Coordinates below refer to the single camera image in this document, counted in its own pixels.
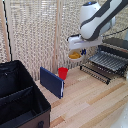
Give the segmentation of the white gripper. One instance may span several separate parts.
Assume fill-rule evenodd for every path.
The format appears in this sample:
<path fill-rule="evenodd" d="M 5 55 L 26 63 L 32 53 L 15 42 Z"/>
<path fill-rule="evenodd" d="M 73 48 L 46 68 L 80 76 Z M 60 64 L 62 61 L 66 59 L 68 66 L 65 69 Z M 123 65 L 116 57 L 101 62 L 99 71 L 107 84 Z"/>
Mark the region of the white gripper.
<path fill-rule="evenodd" d="M 69 49 L 82 49 L 81 55 L 86 55 L 86 49 L 92 46 L 97 46 L 102 43 L 102 37 L 98 37 L 93 41 L 87 41 L 82 38 L 80 34 L 70 36 L 67 41 L 69 42 Z"/>

